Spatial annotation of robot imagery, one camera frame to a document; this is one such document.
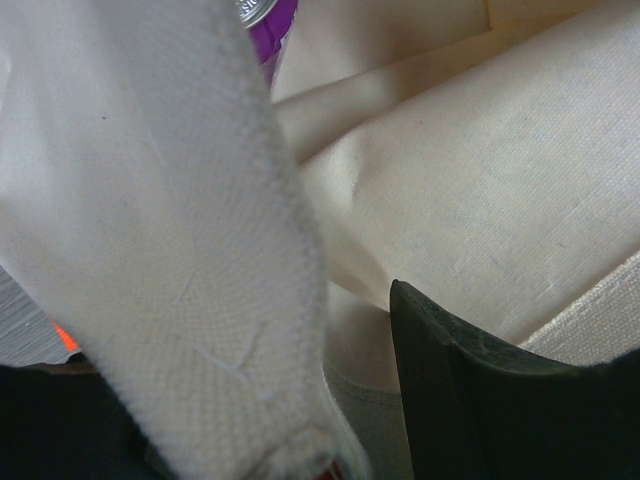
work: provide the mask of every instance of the soda can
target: soda can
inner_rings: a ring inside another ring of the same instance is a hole
[[[235,0],[240,20],[248,30],[264,77],[273,85],[291,33],[298,0]]]

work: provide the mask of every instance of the black object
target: black object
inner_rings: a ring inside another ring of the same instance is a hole
[[[0,367],[0,479],[160,480],[147,446],[100,375]]]
[[[552,361],[398,281],[391,324],[416,479],[640,479],[640,351]]]

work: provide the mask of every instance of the orange object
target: orange object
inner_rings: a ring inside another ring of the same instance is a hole
[[[65,332],[60,325],[58,325],[56,322],[53,322],[53,326],[56,328],[56,332],[58,332],[58,335],[60,335],[60,338],[62,339],[64,346],[67,347],[67,350],[72,352],[79,348],[76,341],[71,338],[71,335]]]

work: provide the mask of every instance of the can lid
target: can lid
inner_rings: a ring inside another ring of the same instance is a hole
[[[235,0],[240,20],[245,28],[251,28],[266,17],[278,0]]]

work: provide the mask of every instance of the purple can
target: purple can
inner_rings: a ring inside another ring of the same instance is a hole
[[[298,8],[298,0],[235,0],[264,77],[273,85]]]

